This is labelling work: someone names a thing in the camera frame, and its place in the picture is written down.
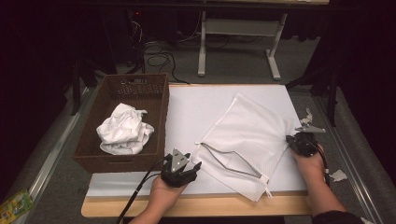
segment basket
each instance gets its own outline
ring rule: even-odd
[[[169,104],[166,74],[105,76],[84,124],[73,159],[89,173],[147,171],[164,156],[165,122]],[[111,155],[100,148],[96,128],[120,103],[147,110],[142,121],[154,128],[148,142],[135,155]]]

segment crumpled white towel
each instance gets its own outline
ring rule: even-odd
[[[137,154],[143,149],[154,128],[142,122],[146,110],[119,104],[96,131],[102,139],[100,148],[113,155]]]

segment human hand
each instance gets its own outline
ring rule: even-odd
[[[180,188],[169,187],[160,176],[157,176],[151,185],[148,209],[156,209],[165,213],[175,205],[178,197],[186,187],[187,185]]]
[[[180,188],[169,187],[160,176],[157,176],[151,185],[148,206],[146,209],[135,217],[130,224],[156,224],[160,221],[163,214],[172,208],[181,192],[187,187],[184,185]]]
[[[318,145],[318,147],[324,152],[323,146]],[[297,167],[304,179],[308,177],[319,177],[323,178],[324,175],[324,164],[323,159],[320,157],[319,153],[316,153],[312,157],[304,157],[291,151],[294,159],[297,161]]]

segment white mesh laundry bag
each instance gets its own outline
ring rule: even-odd
[[[229,188],[257,202],[283,152],[293,120],[237,93],[223,116],[199,142],[191,161]]]

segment table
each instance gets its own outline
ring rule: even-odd
[[[283,117],[294,119],[295,127],[300,127],[285,86],[176,85],[170,88],[165,153],[174,147],[183,153],[192,152],[195,149],[194,142],[204,136],[238,92]],[[90,189],[82,205],[82,215],[117,217],[132,195],[134,186],[140,182],[141,176],[142,174],[128,173],[93,174]],[[136,216],[146,207],[150,181],[139,191],[141,196],[134,201],[127,217]],[[204,171],[199,171],[197,180],[186,188],[175,207],[165,215],[211,217],[310,214],[304,181],[289,151],[284,153],[276,167],[269,189],[274,195],[273,199],[264,194],[254,203],[224,187]]]
[[[240,2],[240,3],[287,3],[287,4],[301,4],[304,1],[299,0],[221,0],[220,2]],[[309,5],[327,5],[328,0],[314,0],[306,3]],[[276,65],[275,53],[282,35],[283,27],[285,26],[288,14],[283,13],[279,21],[241,21],[241,20],[224,20],[224,19],[208,19],[206,12],[202,12],[201,17],[201,47],[198,60],[198,76],[205,76],[206,63],[206,48],[205,37],[206,34],[221,34],[221,35],[260,35],[272,37],[273,44],[270,49],[267,49],[266,58],[270,65],[271,73],[274,80],[280,80],[281,76]]]

